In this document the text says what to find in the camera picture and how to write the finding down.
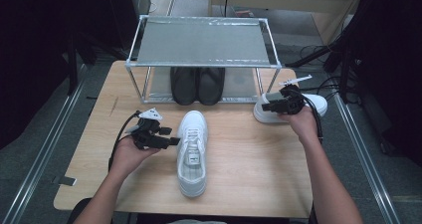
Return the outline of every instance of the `shoelace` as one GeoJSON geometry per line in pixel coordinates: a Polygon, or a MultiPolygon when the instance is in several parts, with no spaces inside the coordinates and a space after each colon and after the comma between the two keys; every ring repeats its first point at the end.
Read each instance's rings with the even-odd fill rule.
{"type": "Polygon", "coordinates": [[[188,149],[198,149],[198,144],[201,142],[201,131],[198,128],[189,128],[186,131],[185,142],[187,142],[188,149]]]}

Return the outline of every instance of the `forearm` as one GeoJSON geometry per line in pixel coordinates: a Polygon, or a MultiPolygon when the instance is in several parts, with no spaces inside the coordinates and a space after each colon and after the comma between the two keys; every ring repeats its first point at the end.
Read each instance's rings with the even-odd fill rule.
{"type": "Polygon", "coordinates": [[[302,142],[310,171],[318,223],[362,223],[354,201],[332,169],[317,137],[302,142]]]}
{"type": "Polygon", "coordinates": [[[75,223],[110,223],[124,176],[109,173],[75,223]]]}

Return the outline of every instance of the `floor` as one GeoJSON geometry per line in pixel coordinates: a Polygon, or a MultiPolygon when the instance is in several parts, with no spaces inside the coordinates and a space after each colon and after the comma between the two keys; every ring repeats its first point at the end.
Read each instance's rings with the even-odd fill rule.
{"type": "MultiPolygon", "coordinates": [[[[151,16],[206,16],[206,0],[151,0],[151,16]]],[[[294,62],[322,45],[310,13],[250,9],[266,17],[282,63],[294,62]]],[[[214,6],[213,16],[222,8],[214,6]]],[[[235,16],[228,8],[228,16],[235,16]]],[[[95,105],[113,57],[98,50],[94,66],[81,64],[80,88],[67,97],[64,82],[36,114],[25,132],[0,150],[0,220],[3,223],[64,223],[69,211],[59,211],[53,200],[72,154],[95,105]]],[[[324,57],[295,69],[297,76],[313,75],[303,87],[315,87],[329,74],[324,57]]],[[[322,120],[324,149],[344,186],[355,200],[365,223],[420,223],[422,171],[403,156],[380,151],[379,140],[359,105],[328,100],[322,120]]],[[[133,223],[126,213],[115,213],[114,223],[133,223]]],[[[306,220],[293,220],[305,223],[306,220]]]]}

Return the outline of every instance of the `white shoe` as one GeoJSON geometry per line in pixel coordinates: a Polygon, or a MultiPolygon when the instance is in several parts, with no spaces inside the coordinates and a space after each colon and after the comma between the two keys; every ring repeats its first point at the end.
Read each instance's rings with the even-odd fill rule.
{"type": "MultiPolygon", "coordinates": [[[[304,94],[305,97],[311,100],[314,103],[317,112],[320,116],[323,116],[328,108],[326,99],[318,95],[304,94]]],[[[262,94],[258,99],[257,103],[254,106],[254,117],[259,122],[286,122],[285,120],[279,118],[276,112],[264,112],[262,104],[268,104],[266,94],[262,94]]]]}
{"type": "Polygon", "coordinates": [[[177,176],[180,190],[188,197],[201,195],[206,186],[206,144],[208,128],[201,112],[188,112],[180,123],[177,136],[177,176]]]}

